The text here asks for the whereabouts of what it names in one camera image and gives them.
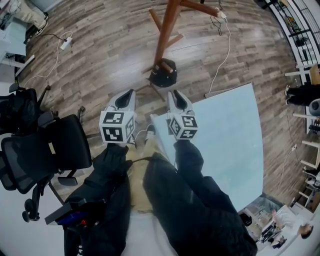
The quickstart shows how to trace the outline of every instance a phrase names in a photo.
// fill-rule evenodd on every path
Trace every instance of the white cable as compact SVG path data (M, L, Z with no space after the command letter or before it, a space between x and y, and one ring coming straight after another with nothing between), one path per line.
M281 174L281 179L280 179L280 183L279 183L279 186L278 186L278 189L276 190L276 193L278 193L279 191L279 188L281 186L281 183L282 183L282 178L284 177L284 172L285 172L285 163L286 163L286 160L287 158L290 156L291 152L293 152L295 149L295 147L293 147L291 149L291 151L286 155L286 157L284 158L284 161L283 161L283 164L282 164L282 174Z
M71 36L70 36L71 38L72 38L72 36L73 36L73 34L74 34L72 31L67 31L67 32L64 32L64 33L60 36L60 38L62 38L63 35L66 34L66 33L71 33ZM56 54L56 62L55 62L55 64L54 64L53 68L51 69L51 71L49 72L49 74L46 75L46 76L36 75L36 76L34 76L34 77L31 77L31 78L23 85L23 87L26 87L27 83L29 83L29 81L30 81L31 79L34 79L34 78L47 78L48 76L50 76L50 74L51 74L52 71L55 69L55 67L56 67L56 65L57 65L57 63L58 63L58 58L59 58L59 44L60 44L60 42L61 42L61 39L59 39L58 46L57 46L57 48L56 48L56 51L57 51L57 54Z
M218 69L216 70L215 76L214 76L214 78L213 78L213 80L212 80L212 83L211 83L211 86L210 86L209 93L211 93L212 85L214 84L214 81L215 81L215 79L216 79L216 77L217 77L219 68L226 62L226 60L227 60L228 57L229 57L229 53L230 53L230 48L231 48L231 40L230 40L231 32L230 32L230 30L229 30L229 28L228 28L228 20L227 20L227 18L224 18L224 19L225 19L225 26L226 26L226 28L227 28L228 31L229 31L229 50L228 50L228 54L226 55L224 61L220 64L220 66L218 66Z
M139 133L141 133L141 132L146 132L147 130L148 130L148 128L149 128L149 126L151 125L151 123L146 127L146 129L145 130L140 130L140 131L138 131L138 133L136 134L136 136L135 136L135 138L134 138L134 141L136 141L136 139L137 139L137 137L138 137L138 135L139 135Z

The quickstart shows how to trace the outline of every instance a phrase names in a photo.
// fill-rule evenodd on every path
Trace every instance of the plug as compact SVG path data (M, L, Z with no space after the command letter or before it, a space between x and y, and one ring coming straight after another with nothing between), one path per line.
M63 44L61 45L60 49L61 50L65 50L67 48L69 48L71 46L71 42L72 42L72 38L69 36L66 41L63 42Z
M222 19L226 19L227 18L227 15L225 15L222 11L220 11L220 16Z
M227 18L227 15L225 15L218 7L216 7L217 11L218 11L218 17L225 19Z

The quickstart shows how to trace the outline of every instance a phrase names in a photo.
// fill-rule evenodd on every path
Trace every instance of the light blue table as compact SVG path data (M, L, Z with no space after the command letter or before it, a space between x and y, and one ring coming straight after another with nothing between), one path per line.
M6 64L18 68L26 66L14 60L7 60L5 56L9 54L19 54L26 56L26 40L27 23L17 18L13 18L5 30L0 29L0 64Z
M263 142L253 86L250 83L192 106L199 130L191 142L204 159L202 174L212 176L240 211L263 191ZM167 158L174 164L176 139L169 135L167 115L151 119Z

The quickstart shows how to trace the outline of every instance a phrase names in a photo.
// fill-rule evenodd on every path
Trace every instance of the shoe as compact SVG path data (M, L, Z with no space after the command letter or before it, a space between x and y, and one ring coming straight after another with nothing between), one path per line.
M136 146L135 137L134 137L133 134L131 134L131 136L129 137L129 139L128 139L128 141L127 141L126 143L127 143L127 144L132 144L132 145L134 145L135 147L137 147L137 146Z
M47 12L44 12L44 20L47 21L49 19L49 14Z
M156 135L155 126L153 124L149 124L148 127L146 128L144 144L147 143L147 140L154 138L155 135Z
M312 177L314 177L314 178L317 177L317 175L315 175L312 170L307 170L307 167L306 167L306 166L304 166L304 167L302 168L302 172L303 172L304 174L310 175L310 176L312 176Z
M45 25L43 28L39 29L36 33L35 33L35 36L38 37L41 35L41 33L45 30L45 28L48 26L48 22L45 22Z
M315 181L316 181L316 179L314 179L314 178L308 178L308 180L305 183L307 183L309 185L313 185L315 183Z
M320 189L320 180L315 180L313 186L316 188L316 189Z
M286 88L285 88L285 91L284 91L284 95L285 96L288 96L289 89L290 89L290 85L287 85Z

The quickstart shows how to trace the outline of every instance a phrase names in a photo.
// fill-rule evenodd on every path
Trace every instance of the wooden floor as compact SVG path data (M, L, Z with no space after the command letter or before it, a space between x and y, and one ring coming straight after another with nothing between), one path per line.
M218 7L217 1L205 2ZM212 90L253 83L263 136L264 191L290 203L305 178L297 157L305 159L305 155L315 155L300 143L306 137L304 121L292 117L293 111L303 109L285 105L286 85L298 83L284 76L286 72L295 71L294 57L279 24L268 10L262 10L253 0L222 0L221 4L231 31L231 50ZM50 85L52 90L44 99L43 107L58 110L61 117L75 114L80 106L85 106L83 128L87 135L98 133L100 112L109 99L118 92L146 84L148 75L142 75L141 71L153 63L159 36L148 11L150 7L162 18L166 1L63 1L49 13L45 33L60 36L72 31L73 46L60 52L57 66L48 78L32 79L27 87L35 88L40 94ZM174 60L177 66L177 83L170 90L181 90L193 102L204 98L218 65L228 52L224 22L221 30L222 36L219 36L207 14L183 9L172 36L181 33L184 39L168 48L164 56ZM33 38L27 44L27 55L35 54L35 60L20 76L21 85L35 75L45 76L50 72L56 62L57 44L53 36ZM160 92L166 95L167 90ZM140 91L136 109L140 126L136 131L147 126L150 114L166 111L166 103L152 90ZM280 184L283 161L295 143L297 155L292 153L287 158ZM99 137L90 139L89 144L92 157L105 148ZM77 172L80 184L90 172ZM56 180L53 185L63 199L75 189L62 187Z

